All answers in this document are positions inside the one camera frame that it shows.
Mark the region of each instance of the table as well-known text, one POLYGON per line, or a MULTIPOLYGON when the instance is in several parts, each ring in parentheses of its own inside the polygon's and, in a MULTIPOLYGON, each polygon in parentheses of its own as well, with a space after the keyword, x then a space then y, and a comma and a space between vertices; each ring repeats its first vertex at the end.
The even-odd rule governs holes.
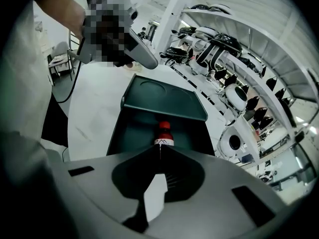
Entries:
POLYGON ((225 128, 225 118, 190 83, 172 68, 158 65, 141 72, 107 63, 91 62, 81 67, 71 97, 68 122, 70 160, 105 156, 120 114, 121 98, 134 74, 195 91, 208 113, 206 126, 216 149, 225 128))

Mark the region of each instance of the red bottle cap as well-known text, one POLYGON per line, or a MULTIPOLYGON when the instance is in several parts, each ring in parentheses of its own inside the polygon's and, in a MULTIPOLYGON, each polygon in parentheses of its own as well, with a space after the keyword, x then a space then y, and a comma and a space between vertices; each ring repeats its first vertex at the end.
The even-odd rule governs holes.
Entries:
POLYGON ((161 122, 159 123, 159 127, 160 127, 160 128, 170 129, 170 124, 169 124, 168 121, 161 121, 161 122))

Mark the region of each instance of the black slot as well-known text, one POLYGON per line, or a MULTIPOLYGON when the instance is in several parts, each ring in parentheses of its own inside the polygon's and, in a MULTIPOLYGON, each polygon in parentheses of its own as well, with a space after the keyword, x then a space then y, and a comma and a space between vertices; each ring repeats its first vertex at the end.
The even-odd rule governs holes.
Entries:
POLYGON ((188 81, 194 88, 196 88, 197 89, 197 86, 193 83, 193 82, 191 82, 190 80, 188 81))
POLYGON ((261 227, 275 217, 275 214, 246 186, 232 189, 232 191, 257 227, 261 227))
POLYGON ((69 170, 68 172, 71 175, 71 177, 73 177, 83 173, 91 172, 93 170, 94 168, 92 166, 84 166, 84 167, 69 170))
POLYGON ((204 92, 202 92, 201 93, 205 98, 208 98, 208 96, 204 93, 204 92))

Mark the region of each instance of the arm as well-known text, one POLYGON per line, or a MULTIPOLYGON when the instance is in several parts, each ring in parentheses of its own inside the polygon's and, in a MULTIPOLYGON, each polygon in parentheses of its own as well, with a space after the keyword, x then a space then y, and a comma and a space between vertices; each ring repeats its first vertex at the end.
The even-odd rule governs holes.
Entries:
POLYGON ((78 39, 82 39, 85 10, 81 5, 74 0, 35 1, 47 15, 70 29, 78 39))

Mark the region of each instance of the bottle label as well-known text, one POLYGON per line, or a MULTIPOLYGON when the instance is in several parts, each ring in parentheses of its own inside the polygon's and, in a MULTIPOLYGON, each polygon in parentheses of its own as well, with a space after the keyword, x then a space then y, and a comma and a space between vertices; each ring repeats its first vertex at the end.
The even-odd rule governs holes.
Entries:
POLYGON ((171 145, 171 146, 174 146, 174 140, 171 140, 171 139, 156 139, 154 141, 154 144, 165 144, 165 145, 171 145))

